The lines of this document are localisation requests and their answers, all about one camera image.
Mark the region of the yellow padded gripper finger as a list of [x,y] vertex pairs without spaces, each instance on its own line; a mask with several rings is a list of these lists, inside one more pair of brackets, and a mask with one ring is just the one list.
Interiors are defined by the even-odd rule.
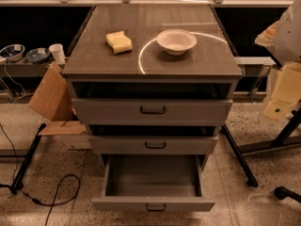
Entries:
[[263,115],[270,120],[283,120],[301,100],[301,63],[287,62],[278,72]]

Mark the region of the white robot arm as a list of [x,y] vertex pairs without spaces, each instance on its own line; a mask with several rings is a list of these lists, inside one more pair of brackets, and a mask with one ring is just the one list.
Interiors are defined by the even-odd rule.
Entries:
[[301,0],[294,0],[277,22],[257,36],[255,43],[265,47],[281,64],[262,114],[269,120],[282,120],[301,100]]

